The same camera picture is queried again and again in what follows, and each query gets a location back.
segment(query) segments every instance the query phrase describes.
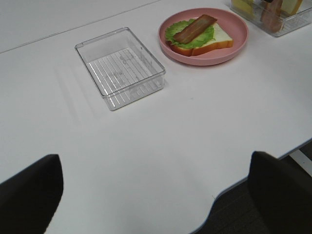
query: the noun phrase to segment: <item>pink plate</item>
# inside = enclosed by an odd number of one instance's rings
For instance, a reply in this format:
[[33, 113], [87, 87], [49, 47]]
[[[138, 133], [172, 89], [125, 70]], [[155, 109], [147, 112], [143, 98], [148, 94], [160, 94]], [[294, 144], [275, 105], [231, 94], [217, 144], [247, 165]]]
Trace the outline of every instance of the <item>pink plate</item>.
[[[226, 31], [233, 39], [233, 47], [213, 50], [202, 55], [184, 56], [170, 49], [166, 44], [165, 30], [171, 24], [181, 20], [189, 20], [190, 18], [198, 18], [206, 14], [215, 17], [217, 23]], [[158, 31], [159, 43], [162, 51], [169, 57], [190, 65], [207, 66], [215, 65], [228, 61], [235, 57], [244, 47], [248, 39], [248, 27], [246, 23], [237, 15], [216, 8], [195, 8], [186, 11], [181, 11], [167, 18]]]

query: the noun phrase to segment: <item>bread slice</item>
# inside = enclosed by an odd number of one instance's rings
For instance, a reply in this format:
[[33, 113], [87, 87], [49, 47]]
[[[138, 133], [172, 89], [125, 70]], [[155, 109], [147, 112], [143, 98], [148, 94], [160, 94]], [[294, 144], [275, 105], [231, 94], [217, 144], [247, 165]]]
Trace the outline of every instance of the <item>bread slice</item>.
[[214, 23], [213, 27], [214, 27], [213, 39], [203, 44], [201, 47], [196, 47], [193, 49], [184, 49], [177, 45], [171, 45], [169, 41], [167, 43], [169, 44], [170, 48], [173, 51], [185, 56], [201, 55], [212, 50], [232, 47], [233, 39], [220, 27], [220, 25]]
[[283, 0], [282, 12], [286, 15], [292, 16], [297, 13], [302, 0]]

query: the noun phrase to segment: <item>empty plastic tray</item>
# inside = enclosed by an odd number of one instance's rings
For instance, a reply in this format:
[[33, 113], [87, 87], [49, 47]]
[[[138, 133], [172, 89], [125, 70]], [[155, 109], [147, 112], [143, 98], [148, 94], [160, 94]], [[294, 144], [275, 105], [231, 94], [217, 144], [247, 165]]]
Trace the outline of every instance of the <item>empty plastic tray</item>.
[[75, 46], [110, 110], [163, 88], [165, 68], [125, 27]]

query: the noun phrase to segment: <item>bread crust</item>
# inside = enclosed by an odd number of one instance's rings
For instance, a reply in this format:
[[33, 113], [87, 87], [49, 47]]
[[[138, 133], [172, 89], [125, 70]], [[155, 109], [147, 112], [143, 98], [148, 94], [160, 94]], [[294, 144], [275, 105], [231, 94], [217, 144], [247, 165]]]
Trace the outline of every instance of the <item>bread crust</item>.
[[219, 41], [219, 42], [215, 42], [206, 46], [197, 47], [193, 49], [184, 49], [177, 45], [172, 45], [170, 41], [168, 41], [167, 44], [174, 52], [178, 54], [185, 55], [185, 56], [196, 56], [196, 55], [205, 54], [212, 50], [232, 47], [233, 41], [232, 40]]

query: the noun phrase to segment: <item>bacon strip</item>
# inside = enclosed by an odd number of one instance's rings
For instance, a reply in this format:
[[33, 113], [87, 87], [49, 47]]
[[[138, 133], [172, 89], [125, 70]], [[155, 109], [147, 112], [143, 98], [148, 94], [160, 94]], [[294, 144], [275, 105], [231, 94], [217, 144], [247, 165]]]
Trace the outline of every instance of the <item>bacon strip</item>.
[[182, 44], [191, 42], [194, 38], [202, 34], [206, 28], [215, 23], [217, 19], [202, 15], [185, 27], [181, 32], [174, 35], [174, 39]]
[[273, 0], [271, 3], [267, 3], [261, 16], [263, 25], [271, 32], [278, 32], [282, 27], [282, 22], [279, 20], [281, 14], [283, 0]]

